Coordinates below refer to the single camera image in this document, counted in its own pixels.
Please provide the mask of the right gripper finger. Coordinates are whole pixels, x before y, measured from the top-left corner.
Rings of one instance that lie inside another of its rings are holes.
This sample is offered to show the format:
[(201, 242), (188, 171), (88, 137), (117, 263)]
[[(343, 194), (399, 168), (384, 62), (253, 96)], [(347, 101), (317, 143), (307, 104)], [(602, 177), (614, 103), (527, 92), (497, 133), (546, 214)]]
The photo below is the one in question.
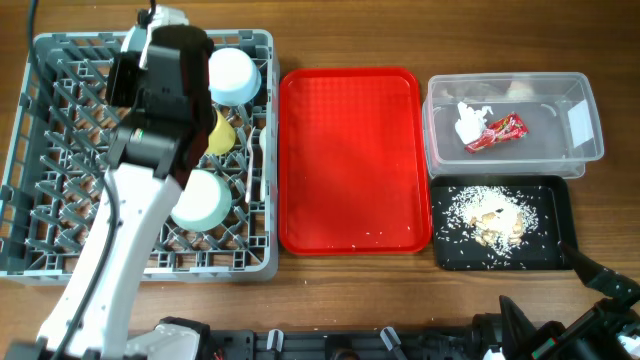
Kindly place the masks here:
[(502, 325), (502, 351), (506, 358), (522, 358), (531, 348), (536, 327), (508, 296), (499, 297)]
[(621, 305), (635, 305), (639, 302), (639, 284), (636, 281), (595, 262), (564, 242), (559, 246), (585, 287), (596, 290)]

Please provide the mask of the yellow plastic cup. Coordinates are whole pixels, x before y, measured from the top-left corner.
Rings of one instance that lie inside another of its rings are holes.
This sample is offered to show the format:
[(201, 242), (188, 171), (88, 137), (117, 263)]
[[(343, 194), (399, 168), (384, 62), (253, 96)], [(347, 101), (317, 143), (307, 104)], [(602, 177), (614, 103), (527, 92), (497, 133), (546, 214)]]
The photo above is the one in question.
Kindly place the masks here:
[(206, 155), (220, 156), (228, 153), (236, 141), (236, 132), (224, 115), (216, 110), (216, 124), (208, 136)]

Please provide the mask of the light blue bowl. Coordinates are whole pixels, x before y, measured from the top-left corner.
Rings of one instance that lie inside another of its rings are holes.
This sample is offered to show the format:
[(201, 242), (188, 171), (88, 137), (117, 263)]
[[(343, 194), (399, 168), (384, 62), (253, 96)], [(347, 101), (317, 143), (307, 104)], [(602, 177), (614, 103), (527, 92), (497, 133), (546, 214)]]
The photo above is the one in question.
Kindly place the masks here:
[(247, 53), (236, 48), (222, 48), (208, 61), (209, 89), (215, 103), (239, 106), (250, 102), (259, 92), (261, 75)]

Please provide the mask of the white plastic fork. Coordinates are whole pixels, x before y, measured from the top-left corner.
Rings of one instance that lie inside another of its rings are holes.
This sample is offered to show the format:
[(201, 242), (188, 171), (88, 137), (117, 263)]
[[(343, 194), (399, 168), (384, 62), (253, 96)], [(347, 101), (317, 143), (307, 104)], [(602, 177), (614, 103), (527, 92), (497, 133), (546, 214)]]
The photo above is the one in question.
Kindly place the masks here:
[(247, 138), (247, 152), (249, 155), (249, 161), (247, 165), (247, 178), (246, 178), (246, 192), (244, 200), (246, 204), (251, 203), (252, 199), (252, 187), (253, 187), (253, 163), (254, 163), (254, 149), (253, 149), (253, 136), (256, 128), (252, 127)]

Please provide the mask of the rice and nut leftovers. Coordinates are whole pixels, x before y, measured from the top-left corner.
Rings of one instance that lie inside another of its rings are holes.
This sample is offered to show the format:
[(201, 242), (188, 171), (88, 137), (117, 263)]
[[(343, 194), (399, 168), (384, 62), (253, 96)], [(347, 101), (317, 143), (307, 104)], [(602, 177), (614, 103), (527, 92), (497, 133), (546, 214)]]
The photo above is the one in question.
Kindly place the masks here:
[(536, 206), (528, 196), (505, 186), (451, 186), (444, 194), (450, 203), (437, 213), (444, 217), (435, 240), (453, 249), (444, 263), (454, 269), (494, 270), (510, 263), (524, 237), (540, 225)]

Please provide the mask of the red snack wrapper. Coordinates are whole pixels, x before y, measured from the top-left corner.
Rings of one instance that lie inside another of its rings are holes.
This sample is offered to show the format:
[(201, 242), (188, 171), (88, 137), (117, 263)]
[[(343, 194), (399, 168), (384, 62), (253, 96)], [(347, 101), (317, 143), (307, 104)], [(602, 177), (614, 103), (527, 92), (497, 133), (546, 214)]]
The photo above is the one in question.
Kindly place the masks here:
[(475, 141), (465, 146), (469, 153), (476, 153), (498, 143), (520, 139), (529, 133), (520, 116), (510, 113), (504, 118), (491, 123)]

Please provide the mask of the white tissue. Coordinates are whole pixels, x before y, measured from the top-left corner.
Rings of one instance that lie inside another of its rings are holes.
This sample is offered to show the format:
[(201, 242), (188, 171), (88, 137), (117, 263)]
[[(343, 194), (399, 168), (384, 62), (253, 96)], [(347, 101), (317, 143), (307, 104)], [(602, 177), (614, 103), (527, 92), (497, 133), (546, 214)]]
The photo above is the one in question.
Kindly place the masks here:
[(491, 106), (482, 106), (479, 110), (474, 110), (464, 102), (459, 102), (457, 109), (459, 119), (455, 122), (455, 131), (460, 140), (465, 145), (469, 145), (479, 139), (486, 130), (485, 116), (487, 113), (492, 114), (493, 110)]

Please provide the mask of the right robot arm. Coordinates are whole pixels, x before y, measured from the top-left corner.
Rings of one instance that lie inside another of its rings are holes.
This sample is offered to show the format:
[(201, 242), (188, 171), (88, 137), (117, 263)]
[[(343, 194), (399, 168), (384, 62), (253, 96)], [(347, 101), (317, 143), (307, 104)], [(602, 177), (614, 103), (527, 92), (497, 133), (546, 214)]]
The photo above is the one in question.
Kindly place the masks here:
[(582, 284), (604, 295), (569, 326), (549, 321), (535, 326), (504, 295), (498, 314), (476, 315), (468, 339), (472, 359), (634, 359), (620, 337), (639, 332), (639, 284), (611, 270), (576, 248), (559, 244), (565, 260)]

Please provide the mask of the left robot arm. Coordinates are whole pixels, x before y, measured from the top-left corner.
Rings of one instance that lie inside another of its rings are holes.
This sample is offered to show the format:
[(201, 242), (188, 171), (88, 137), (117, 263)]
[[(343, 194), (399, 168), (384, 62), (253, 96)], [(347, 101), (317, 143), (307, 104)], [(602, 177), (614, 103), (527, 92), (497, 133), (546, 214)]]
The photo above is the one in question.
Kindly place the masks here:
[(121, 52), (106, 101), (128, 108), (100, 177), (103, 194), (63, 295), (33, 342), (8, 359), (125, 359), (131, 310), (160, 230), (208, 147), (214, 43), (192, 25), (149, 31), (143, 52)]

